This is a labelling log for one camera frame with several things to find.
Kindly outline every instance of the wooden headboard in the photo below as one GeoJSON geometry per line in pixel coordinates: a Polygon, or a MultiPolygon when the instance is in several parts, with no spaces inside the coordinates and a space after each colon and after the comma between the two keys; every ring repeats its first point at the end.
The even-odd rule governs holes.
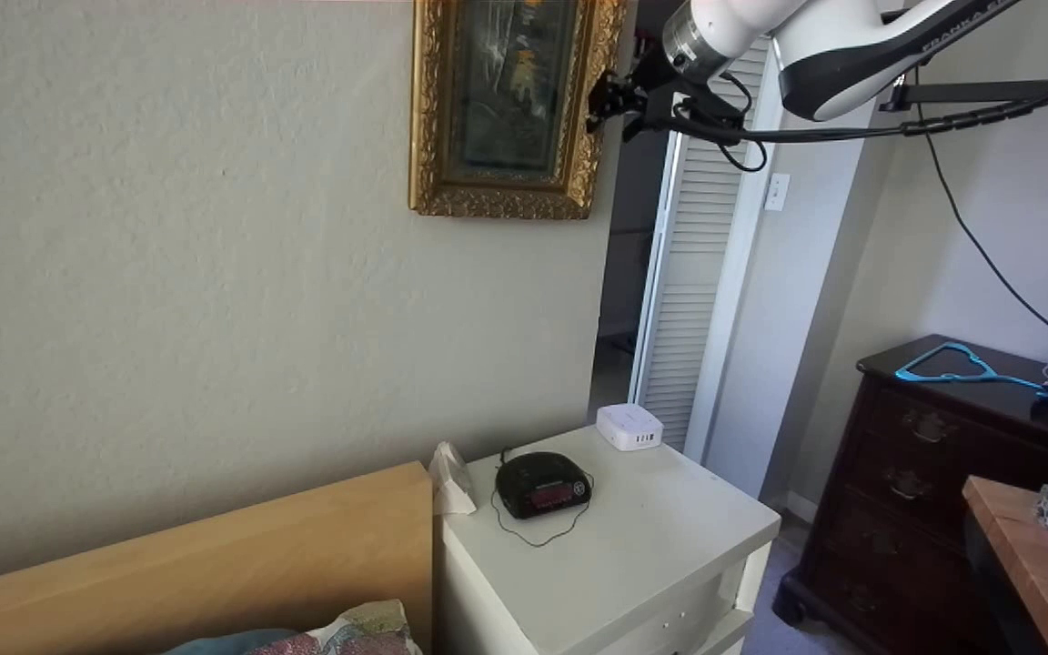
{"type": "Polygon", "coordinates": [[[398,465],[0,574],[0,651],[154,651],[402,600],[433,641],[433,494],[398,465]]]}

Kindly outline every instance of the louvered door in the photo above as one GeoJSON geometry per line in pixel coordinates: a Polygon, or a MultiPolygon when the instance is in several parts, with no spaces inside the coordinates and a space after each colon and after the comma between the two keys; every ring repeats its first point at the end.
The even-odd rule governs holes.
{"type": "MultiPolygon", "coordinates": [[[[763,44],[730,66],[757,96],[754,129],[783,124],[766,66],[763,44]]],[[[714,90],[741,106],[730,83],[714,90]]],[[[754,163],[759,153],[740,147],[730,156],[754,163]]],[[[766,170],[741,174],[718,147],[669,136],[629,401],[657,416],[664,443],[691,459],[705,453],[763,190],[766,170]]]]}

